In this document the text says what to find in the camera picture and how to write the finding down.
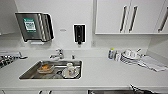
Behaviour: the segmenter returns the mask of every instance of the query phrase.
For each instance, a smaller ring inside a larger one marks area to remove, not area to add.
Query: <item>sticker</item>
[[[34,20],[32,18],[23,18],[27,32],[36,32]]]

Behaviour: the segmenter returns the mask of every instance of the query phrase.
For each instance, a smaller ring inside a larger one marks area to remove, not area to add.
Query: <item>drain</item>
[[[61,71],[61,70],[59,70],[56,74],[61,75],[61,74],[62,74],[62,71]]]

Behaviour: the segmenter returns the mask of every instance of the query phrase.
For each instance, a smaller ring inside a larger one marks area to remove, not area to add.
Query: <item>faucet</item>
[[[58,51],[58,55],[51,55],[50,58],[59,57],[60,59],[64,59],[63,50],[62,49],[58,49],[56,51]]]

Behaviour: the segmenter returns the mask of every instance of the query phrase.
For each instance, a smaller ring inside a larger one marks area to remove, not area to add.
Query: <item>white cabinet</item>
[[[168,0],[163,5],[154,33],[168,34]]]
[[[5,94],[47,94],[47,91],[36,91],[36,90],[5,90]]]
[[[125,33],[153,34],[165,0],[132,0]]]
[[[52,91],[51,94],[87,94],[87,91]]]
[[[14,0],[0,1],[0,35],[19,31],[15,17],[17,7]]]
[[[96,34],[124,33],[131,0],[97,0]]]
[[[153,34],[165,0],[97,0],[96,34]]]
[[[66,90],[61,90],[61,91],[7,90],[4,92],[5,94],[87,94],[87,91],[66,91]]]

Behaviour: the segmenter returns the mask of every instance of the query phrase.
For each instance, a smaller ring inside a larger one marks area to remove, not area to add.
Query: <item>cup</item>
[[[131,56],[131,50],[129,50],[129,49],[126,50],[126,51],[125,51],[125,56],[128,56],[128,57]]]
[[[138,53],[136,51],[131,52],[131,57],[132,58],[137,58]]]
[[[76,68],[73,66],[72,63],[67,63],[67,69],[70,76],[75,74]]]

